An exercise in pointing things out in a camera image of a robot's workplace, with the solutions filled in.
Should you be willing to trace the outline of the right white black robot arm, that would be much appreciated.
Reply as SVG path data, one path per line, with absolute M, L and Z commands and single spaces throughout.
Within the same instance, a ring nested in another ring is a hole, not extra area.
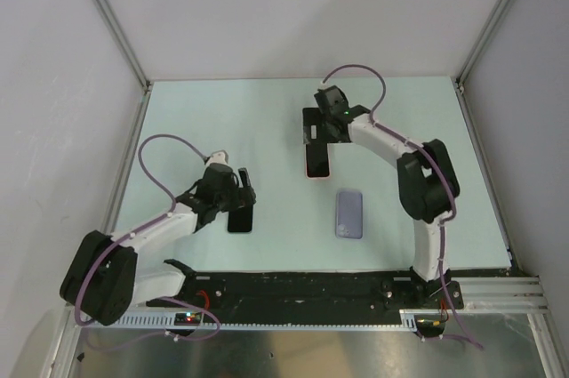
M 317 105 L 302 110 L 306 173 L 309 178 L 330 175 L 329 146 L 352 143 L 382 158 L 397 170 L 399 201 L 413 219 L 413 301 L 432 307 L 443 296 L 437 280 L 445 265 L 445 224 L 456 215 L 460 185 L 445 144 L 434 139 L 419 144 L 374 119 L 370 109 L 349 105 L 333 85 L 315 93 Z

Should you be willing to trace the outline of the lilac phone case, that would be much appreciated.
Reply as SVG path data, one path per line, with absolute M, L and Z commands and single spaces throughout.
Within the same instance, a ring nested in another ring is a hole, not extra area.
M 338 238 L 360 240 L 364 235 L 363 195 L 341 189 L 336 196 L 335 234 Z

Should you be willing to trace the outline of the black phone teal frame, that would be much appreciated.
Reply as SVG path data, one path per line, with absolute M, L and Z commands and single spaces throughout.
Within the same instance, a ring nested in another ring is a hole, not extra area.
M 252 232 L 253 207 L 247 206 L 228 213 L 228 233 L 248 234 Z

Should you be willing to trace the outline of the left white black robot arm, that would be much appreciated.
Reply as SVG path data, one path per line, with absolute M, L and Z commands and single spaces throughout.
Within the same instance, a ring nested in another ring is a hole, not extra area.
M 171 208 L 124 234 L 94 230 L 84 236 L 60 286 L 73 305 L 76 323 L 114 324 L 132 306 L 168 297 L 179 306 L 196 299 L 188 266 L 156 260 L 161 250 L 212 223 L 220 213 L 236 213 L 256 202 L 249 173 L 214 163 L 203 177 L 174 198 Z

